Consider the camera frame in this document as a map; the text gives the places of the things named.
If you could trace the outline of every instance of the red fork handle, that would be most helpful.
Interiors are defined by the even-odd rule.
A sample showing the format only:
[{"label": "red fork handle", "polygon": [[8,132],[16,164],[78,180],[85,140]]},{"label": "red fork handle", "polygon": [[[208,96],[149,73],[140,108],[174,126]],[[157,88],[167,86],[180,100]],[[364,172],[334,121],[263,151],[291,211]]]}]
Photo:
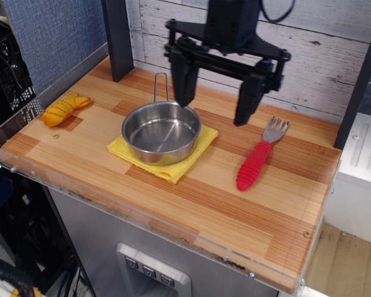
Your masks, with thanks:
[{"label": "red fork handle", "polygon": [[248,189],[257,180],[271,149],[268,141],[261,141],[255,146],[237,174],[236,183],[240,191]]}]

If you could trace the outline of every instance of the yellow sponge cloth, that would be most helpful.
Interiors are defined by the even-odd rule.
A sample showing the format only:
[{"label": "yellow sponge cloth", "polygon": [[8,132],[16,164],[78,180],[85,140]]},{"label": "yellow sponge cloth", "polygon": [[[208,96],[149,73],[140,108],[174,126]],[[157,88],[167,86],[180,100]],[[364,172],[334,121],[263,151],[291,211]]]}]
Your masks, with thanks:
[{"label": "yellow sponge cloth", "polygon": [[140,161],[133,153],[132,148],[126,143],[124,138],[119,136],[111,144],[107,146],[109,152],[131,162],[135,166],[144,169],[147,172],[153,173],[156,176],[163,178],[170,183],[176,184],[184,173],[194,164],[199,156],[210,145],[218,132],[212,128],[202,125],[200,134],[195,141],[192,153],[179,163],[168,166],[154,166]]}]

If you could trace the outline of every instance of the wooden cutting board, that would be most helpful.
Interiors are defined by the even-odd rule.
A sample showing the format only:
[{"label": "wooden cutting board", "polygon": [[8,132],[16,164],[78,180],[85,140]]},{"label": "wooden cutting board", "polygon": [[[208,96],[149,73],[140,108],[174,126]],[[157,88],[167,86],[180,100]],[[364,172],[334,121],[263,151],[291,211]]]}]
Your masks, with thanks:
[{"label": "wooden cutting board", "polygon": [[[248,125],[236,127],[237,97],[198,86],[190,106],[218,137],[175,185],[106,148],[121,135],[124,118],[153,101],[153,73],[134,69],[113,82],[107,58],[63,97],[72,93],[93,103],[53,128],[39,116],[2,147],[27,161],[18,171],[147,223],[154,232],[244,274],[252,271],[275,288],[294,290],[341,154],[333,148],[338,125],[260,104]],[[158,99],[165,96],[161,79]],[[257,182],[240,192],[239,167],[273,115],[290,120],[290,128],[273,145]]]}]

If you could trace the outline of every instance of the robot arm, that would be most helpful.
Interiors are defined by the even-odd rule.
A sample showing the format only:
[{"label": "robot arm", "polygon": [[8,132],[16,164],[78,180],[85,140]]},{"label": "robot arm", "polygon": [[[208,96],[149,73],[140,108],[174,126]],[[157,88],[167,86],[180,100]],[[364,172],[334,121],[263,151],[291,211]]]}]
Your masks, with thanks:
[{"label": "robot arm", "polygon": [[[247,124],[265,93],[279,90],[284,63],[291,55],[255,33],[260,10],[261,0],[210,0],[206,24],[173,19],[166,23],[169,43],[165,56],[171,63],[174,95],[181,106],[194,99],[200,67],[243,81],[234,121],[237,126]],[[178,40],[176,33],[182,35]],[[224,55],[251,54],[262,59],[249,66],[209,54],[210,49]],[[275,70],[272,60],[277,61]]]}]

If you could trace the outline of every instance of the orange toy food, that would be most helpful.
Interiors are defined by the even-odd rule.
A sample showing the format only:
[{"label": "orange toy food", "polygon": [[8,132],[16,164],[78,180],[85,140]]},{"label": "orange toy food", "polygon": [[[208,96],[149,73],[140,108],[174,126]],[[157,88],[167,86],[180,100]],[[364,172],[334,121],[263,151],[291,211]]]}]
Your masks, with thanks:
[{"label": "orange toy food", "polygon": [[63,100],[55,102],[43,113],[45,126],[54,127],[67,120],[74,110],[86,107],[91,102],[87,97],[80,97],[78,94],[71,95]]}]

